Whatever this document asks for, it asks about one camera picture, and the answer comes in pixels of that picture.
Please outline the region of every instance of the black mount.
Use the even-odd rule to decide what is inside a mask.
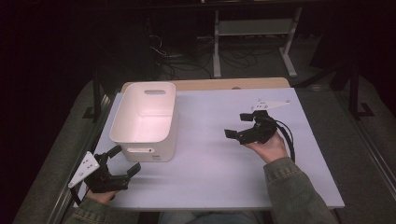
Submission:
[[[104,193],[128,189],[129,181],[140,171],[140,163],[137,163],[126,172],[126,175],[112,175],[108,171],[107,160],[108,158],[113,158],[119,152],[121,152],[121,147],[116,146],[102,155],[94,155],[100,167],[84,179],[84,182],[93,193]]]
[[[294,146],[293,146],[291,132],[289,136],[286,130],[278,124],[278,122],[280,121],[271,118],[266,110],[256,110],[252,114],[240,114],[240,118],[242,121],[254,120],[255,123],[253,125],[253,128],[244,130],[242,132],[226,129],[224,130],[224,132],[227,138],[236,139],[239,141],[241,145],[252,142],[261,142],[264,144],[272,136],[274,136],[276,129],[279,129],[289,145],[290,157],[293,161],[295,161]]]

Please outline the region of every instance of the storage bin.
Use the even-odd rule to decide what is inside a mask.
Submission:
[[[122,96],[110,138],[128,161],[170,161],[177,139],[176,87],[138,82]]]

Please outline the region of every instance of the green jacket sleeve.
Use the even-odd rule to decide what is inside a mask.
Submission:
[[[290,159],[264,166],[277,223],[337,223],[308,176]]]
[[[106,224],[110,207],[86,198],[65,224]]]

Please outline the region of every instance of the human hand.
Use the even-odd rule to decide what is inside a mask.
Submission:
[[[254,150],[266,163],[288,157],[285,142],[278,132],[264,144],[249,143],[244,146]]]
[[[93,199],[99,203],[107,204],[114,197],[116,197],[117,193],[118,193],[118,191],[110,191],[110,192],[105,192],[105,193],[93,193],[90,189],[88,189],[87,195],[85,195],[85,197]]]

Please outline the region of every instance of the table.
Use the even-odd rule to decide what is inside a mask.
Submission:
[[[112,207],[138,211],[271,209],[264,162],[237,141],[225,138],[223,131],[250,128],[252,123],[240,121],[239,113],[249,112],[260,96],[268,100],[288,97],[291,104],[272,109],[270,116],[291,128],[296,163],[311,178],[325,203],[330,208],[344,206],[298,97],[286,79],[172,82],[177,86],[179,111],[175,156],[169,162],[141,162],[142,170],[131,179],[128,190],[118,193],[110,203]],[[244,90],[224,90],[233,87]],[[122,93],[114,101],[95,153],[115,146],[108,134],[121,97]],[[121,153],[108,161],[113,175],[124,174],[132,165]]]

